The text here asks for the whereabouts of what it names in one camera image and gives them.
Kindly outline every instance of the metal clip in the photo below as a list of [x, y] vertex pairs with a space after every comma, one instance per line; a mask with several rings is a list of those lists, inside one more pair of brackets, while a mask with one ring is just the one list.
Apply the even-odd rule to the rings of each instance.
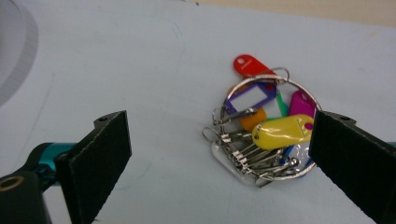
[[212, 113], [213, 125], [216, 125], [216, 126], [225, 126], [225, 125], [229, 124], [231, 122], [231, 120], [233, 120], [233, 119], [239, 119], [239, 118], [254, 115], [257, 113], [256, 108], [248, 108], [246, 110], [242, 110], [242, 111], [232, 114], [230, 116], [225, 116], [222, 119], [215, 119], [216, 111], [218, 110], [219, 107], [225, 108], [226, 106], [225, 105], [218, 106], [213, 110], [213, 113]]

